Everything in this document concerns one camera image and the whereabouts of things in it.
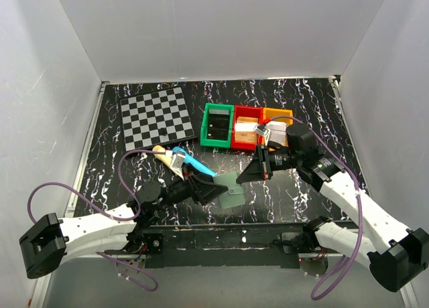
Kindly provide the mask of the grey-green card holder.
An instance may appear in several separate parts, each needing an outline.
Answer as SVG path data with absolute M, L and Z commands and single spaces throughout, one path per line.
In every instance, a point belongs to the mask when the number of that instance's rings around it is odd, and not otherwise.
M 244 189 L 241 184 L 236 182 L 238 176 L 237 172 L 230 172 L 213 177 L 216 184 L 227 187 L 227 191 L 218 197 L 219 205 L 223 210 L 245 204 Z

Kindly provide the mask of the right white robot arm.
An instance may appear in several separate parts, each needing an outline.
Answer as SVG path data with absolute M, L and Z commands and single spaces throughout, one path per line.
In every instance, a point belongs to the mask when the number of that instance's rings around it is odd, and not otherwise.
M 428 268 L 425 230 L 410 229 L 361 190 L 353 173 L 308 125 L 288 126 L 286 140 L 287 146 L 256 146 L 253 159 L 236 182 L 269 180 L 275 171 L 295 169 L 302 181 L 344 210 L 356 223 L 357 231 L 346 230 L 321 216 L 307 223 L 301 235 L 279 244 L 305 247 L 314 253 L 323 248 L 334 250 L 344 256 L 337 268 L 342 275 L 358 262 L 391 292 L 399 291 Z

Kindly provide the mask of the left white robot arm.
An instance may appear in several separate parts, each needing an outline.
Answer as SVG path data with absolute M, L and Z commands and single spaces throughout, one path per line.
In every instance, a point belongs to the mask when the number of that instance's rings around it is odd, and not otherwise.
M 135 198 L 105 213 L 76 218 L 46 214 L 19 239 L 26 275 L 38 279 L 68 260 L 106 250 L 136 254 L 146 241 L 139 231 L 155 224 L 160 212 L 188 198 L 205 205 L 227 191 L 212 176 L 189 171 L 150 201 Z

